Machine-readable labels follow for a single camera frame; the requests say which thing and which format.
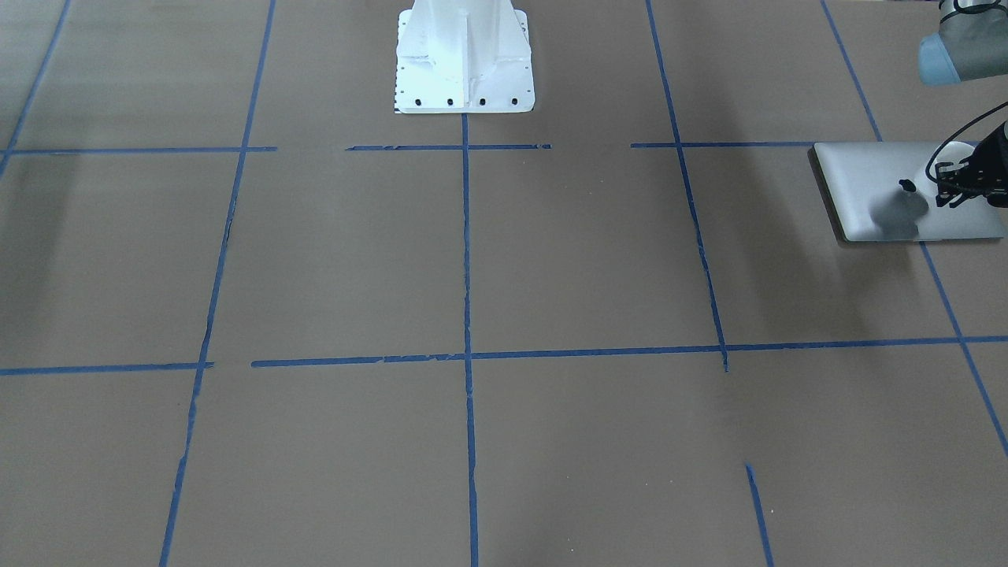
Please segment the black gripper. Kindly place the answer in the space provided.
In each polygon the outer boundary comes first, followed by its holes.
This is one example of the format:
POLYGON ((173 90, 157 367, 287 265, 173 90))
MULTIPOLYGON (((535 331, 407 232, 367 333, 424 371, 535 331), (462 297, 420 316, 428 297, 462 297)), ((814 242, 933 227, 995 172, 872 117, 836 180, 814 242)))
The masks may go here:
POLYGON ((1007 208, 1007 139, 1006 122, 981 140, 969 155, 942 157, 935 160, 935 177, 957 177, 958 186, 937 186, 936 207, 955 209, 971 198, 985 198, 988 205, 1007 208))

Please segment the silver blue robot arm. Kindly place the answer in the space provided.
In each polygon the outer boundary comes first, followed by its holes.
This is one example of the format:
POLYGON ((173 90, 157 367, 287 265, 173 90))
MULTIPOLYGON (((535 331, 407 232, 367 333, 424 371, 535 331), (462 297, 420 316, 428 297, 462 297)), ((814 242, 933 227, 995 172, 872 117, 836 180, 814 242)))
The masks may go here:
MULTIPOLYGON (((1007 8, 1004 1, 940 1, 939 30, 922 39, 919 78, 928 86, 1004 76, 1007 72, 1007 8)), ((991 109, 961 126, 932 152, 925 175, 935 183, 936 204, 957 208, 983 198, 995 208, 1007 206, 1006 125, 982 139, 968 157, 940 162, 939 155, 965 130, 1005 109, 991 109)))

